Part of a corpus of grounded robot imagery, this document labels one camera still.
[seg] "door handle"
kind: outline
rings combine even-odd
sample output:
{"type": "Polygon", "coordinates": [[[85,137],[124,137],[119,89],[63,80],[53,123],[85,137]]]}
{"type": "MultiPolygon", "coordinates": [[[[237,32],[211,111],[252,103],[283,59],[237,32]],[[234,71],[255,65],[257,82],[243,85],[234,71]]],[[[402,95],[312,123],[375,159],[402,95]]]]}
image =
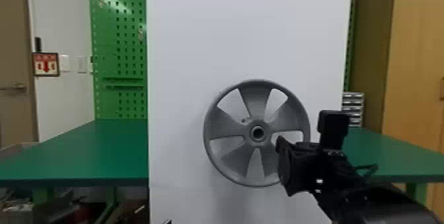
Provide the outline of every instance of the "door handle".
{"type": "Polygon", "coordinates": [[[26,86],[23,83],[16,83],[9,87],[0,87],[0,91],[24,91],[26,86]]]}
{"type": "Polygon", "coordinates": [[[441,79],[441,96],[439,97],[440,100],[444,100],[444,77],[441,79]]]}

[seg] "gray wheel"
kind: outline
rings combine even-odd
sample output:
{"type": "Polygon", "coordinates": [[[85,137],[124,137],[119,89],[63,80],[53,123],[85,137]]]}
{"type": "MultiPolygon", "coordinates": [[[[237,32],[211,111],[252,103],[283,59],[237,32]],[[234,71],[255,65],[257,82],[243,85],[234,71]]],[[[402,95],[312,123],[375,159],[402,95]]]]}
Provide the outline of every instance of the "gray wheel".
{"type": "Polygon", "coordinates": [[[265,80],[244,81],[224,90],[213,101],[203,124],[203,144],[214,167],[229,180],[249,187],[271,186],[279,182],[278,154],[272,136],[282,131],[301,131],[303,141],[310,141],[310,123],[299,99],[281,85],[265,80]],[[282,92],[286,101],[266,118],[265,112],[273,89],[282,92]],[[249,116],[235,120],[222,110],[219,103],[232,91],[239,91],[249,116]],[[235,145],[215,152],[211,142],[228,137],[238,137],[235,145]],[[259,150],[262,163],[261,177],[248,176],[252,155],[259,150]]]}

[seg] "green table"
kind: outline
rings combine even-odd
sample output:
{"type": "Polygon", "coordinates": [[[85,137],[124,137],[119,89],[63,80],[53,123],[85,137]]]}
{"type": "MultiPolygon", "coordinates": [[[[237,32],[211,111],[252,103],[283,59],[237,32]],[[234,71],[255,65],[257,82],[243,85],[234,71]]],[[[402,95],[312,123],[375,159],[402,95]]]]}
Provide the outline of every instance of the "green table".
{"type": "Polygon", "coordinates": [[[96,120],[25,149],[0,163],[0,188],[31,188],[36,203],[54,187],[108,186],[108,205],[116,187],[148,185],[146,120],[96,120]]]}
{"type": "Polygon", "coordinates": [[[351,128],[344,152],[355,165],[378,164],[373,182],[406,183],[407,194],[426,202],[427,183],[444,182],[444,155],[361,128],[351,128]]]}
{"type": "MultiPolygon", "coordinates": [[[[371,131],[350,129],[344,151],[353,165],[379,165],[373,181],[405,182],[423,203],[427,183],[444,182],[444,155],[371,131]]],[[[52,187],[147,185],[145,120],[96,120],[0,163],[0,187],[34,188],[36,196],[52,187]]]]}

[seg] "white board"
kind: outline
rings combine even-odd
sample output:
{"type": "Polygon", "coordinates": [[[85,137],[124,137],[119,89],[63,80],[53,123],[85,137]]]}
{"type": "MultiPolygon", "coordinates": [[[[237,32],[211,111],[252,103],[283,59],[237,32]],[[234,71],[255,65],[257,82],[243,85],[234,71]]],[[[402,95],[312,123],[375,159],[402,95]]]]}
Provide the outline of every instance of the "white board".
{"type": "Polygon", "coordinates": [[[308,194],[237,186],[210,163],[205,113],[218,92],[268,79],[304,104],[317,141],[339,109],[350,0],[147,0],[152,223],[329,223],[308,194]]]}

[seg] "fire alarm sign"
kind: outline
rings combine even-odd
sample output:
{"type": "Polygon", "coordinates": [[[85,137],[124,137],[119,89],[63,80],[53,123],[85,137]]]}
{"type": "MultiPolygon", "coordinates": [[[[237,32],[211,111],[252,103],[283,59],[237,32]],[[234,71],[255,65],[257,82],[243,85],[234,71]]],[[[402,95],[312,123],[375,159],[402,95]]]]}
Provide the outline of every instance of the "fire alarm sign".
{"type": "Polygon", "coordinates": [[[37,77],[60,76],[59,54],[34,52],[32,54],[34,75],[37,77]]]}

